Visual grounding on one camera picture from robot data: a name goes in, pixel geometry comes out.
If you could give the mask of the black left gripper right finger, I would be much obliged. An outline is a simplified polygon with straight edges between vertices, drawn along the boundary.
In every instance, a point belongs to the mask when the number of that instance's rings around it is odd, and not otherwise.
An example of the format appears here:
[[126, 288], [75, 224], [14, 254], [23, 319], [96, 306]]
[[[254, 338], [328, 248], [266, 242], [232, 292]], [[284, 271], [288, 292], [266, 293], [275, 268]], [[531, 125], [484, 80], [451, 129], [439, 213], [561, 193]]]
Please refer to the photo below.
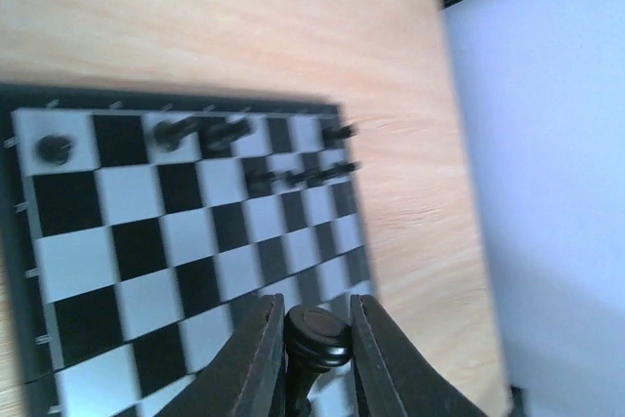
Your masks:
[[350, 298], [353, 368], [359, 416], [481, 416], [442, 377], [378, 300]]

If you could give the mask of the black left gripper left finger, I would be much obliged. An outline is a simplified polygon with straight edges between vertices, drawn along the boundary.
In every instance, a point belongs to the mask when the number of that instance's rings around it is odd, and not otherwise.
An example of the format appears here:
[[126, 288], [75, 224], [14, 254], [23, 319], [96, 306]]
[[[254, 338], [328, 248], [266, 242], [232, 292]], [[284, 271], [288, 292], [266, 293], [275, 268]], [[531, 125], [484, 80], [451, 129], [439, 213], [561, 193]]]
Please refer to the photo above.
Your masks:
[[167, 416], [284, 416], [284, 298], [261, 297]]

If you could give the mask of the black chess rook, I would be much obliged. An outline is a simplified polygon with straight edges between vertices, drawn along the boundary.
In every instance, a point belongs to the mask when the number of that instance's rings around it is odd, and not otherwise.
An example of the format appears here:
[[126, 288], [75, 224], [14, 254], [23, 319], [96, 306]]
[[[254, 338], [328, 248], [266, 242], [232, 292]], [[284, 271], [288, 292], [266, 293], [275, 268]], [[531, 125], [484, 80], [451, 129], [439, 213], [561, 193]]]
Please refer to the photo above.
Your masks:
[[284, 318], [285, 415], [309, 416], [308, 394], [316, 379], [353, 356], [351, 327], [336, 314], [298, 305]]

